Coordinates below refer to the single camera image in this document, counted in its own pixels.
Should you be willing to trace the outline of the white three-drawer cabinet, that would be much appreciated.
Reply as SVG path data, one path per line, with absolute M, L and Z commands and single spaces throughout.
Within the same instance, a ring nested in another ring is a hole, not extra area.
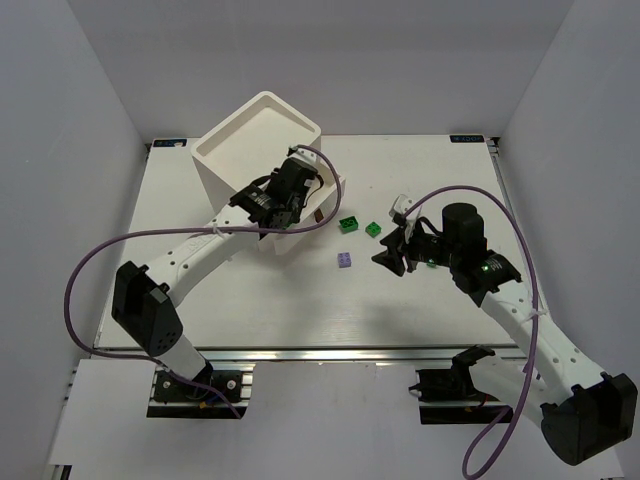
M 281 166 L 291 146 L 318 147 L 321 128 L 269 91 L 239 107 L 191 147 L 214 212 L 251 180 Z

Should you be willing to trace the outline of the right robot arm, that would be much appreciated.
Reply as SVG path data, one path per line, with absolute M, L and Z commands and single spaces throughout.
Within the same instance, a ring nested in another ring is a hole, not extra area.
M 475 206 L 449 204 L 439 234 L 425 232 L 413 201 L 400 195 L 389 212 L 396 229 L 381 240 L 373 262 L 398 276 L 420 263 L 448 268 L 456 287 L 491 317 L 532 360 L 534 371 L 477 346 L 454 357 L 453 386 L 517 408 L 524 382 L 531 382 L 523 415 L 538 426 L 551 450 L 576 466 L 629 439 L 638 389 L 625 374 L 611 376 L 585 356 L 550 316 L 533 307 L 519 271 L 487 246 L 484 220 Z

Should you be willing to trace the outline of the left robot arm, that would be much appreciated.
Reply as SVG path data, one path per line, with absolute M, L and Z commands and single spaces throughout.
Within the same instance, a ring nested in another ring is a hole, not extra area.
M 165 255 L 116 272 L 112 318 L 150 357 L 189 381 L 208 384 L 212 367 L 183 333 L 177 307 L 214 269 L 254 247 L 260 233 L 221 233 L 221 227 L 284 229 L 300 221 L 319 172 L 317 158 L 298 150 L 281 167 L 233 195 L 208 223 L 210 234 L 194 235 Z

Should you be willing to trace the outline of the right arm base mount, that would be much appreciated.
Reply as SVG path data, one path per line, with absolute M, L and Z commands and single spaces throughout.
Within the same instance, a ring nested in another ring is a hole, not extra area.
M 495 356 L 489 347 L 473 346 L 454 356 L 448 368 L 417 370 L 417 383 L 408 392 L 419 402 L 421 424 L 488 425 L 500 413 L 504 416 L 499 422 L 508 423 L 512 409 L 477 390 L 470 375 L 470 368 L 479 360 Z

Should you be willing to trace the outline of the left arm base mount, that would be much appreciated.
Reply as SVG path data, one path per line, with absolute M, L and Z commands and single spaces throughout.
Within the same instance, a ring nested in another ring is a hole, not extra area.
M 164 369 L 153 376 L 146 416 L 157 419 L 239 420 L 249 405 L 253 368 L 248 364 L 214 364 L 210 389 L 177 380 Z

